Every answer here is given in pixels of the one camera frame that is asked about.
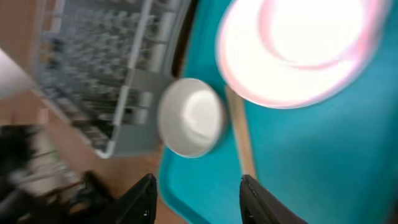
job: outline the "white object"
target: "white object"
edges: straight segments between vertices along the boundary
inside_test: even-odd
[[[385,1],[237,0],[220,26],[228,85],[270,108],[308,106],[350,84],[373,53]]]
[[[171,84],[159,106],[159,133],[173,152],[199,157],[218,142],[225,112],[215,91],[206,83],[185,78]]]

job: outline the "chopstick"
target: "chopstick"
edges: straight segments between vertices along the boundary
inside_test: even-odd
[[[238,144],[239,161],[243,174],[249,174],[257,179],[254,167],[251,140],[248,130],[244,101],[229,86],[225,86],[225,93],[228,100],[229,113],[234,129],[234,136]]]

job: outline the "teal surface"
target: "teal surface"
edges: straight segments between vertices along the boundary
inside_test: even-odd
[[[215,38],[228,4],[200,1],[185,71],[223,100]],[[395,3],[373,60],[334,97],[296,110],[245,102],[260,183],[309,223],[383,223],[391,211],[398,151],[397,24]],[[160,191],[192,223],[241,223],[240,178],[229,125],[221,143],[201,158],[166,149]]]

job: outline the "metal rack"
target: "metal rack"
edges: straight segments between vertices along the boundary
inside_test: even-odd
[[[102,158],[159,148],[156,111],[191,0],[44,0],[44,97]]]

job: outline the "pink plate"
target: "pink plate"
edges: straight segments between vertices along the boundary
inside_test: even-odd
[[[324,100],[351,83],[374,52],[381,2],[237,0],[218,33],[221,74],[258,105],[290,109]]]

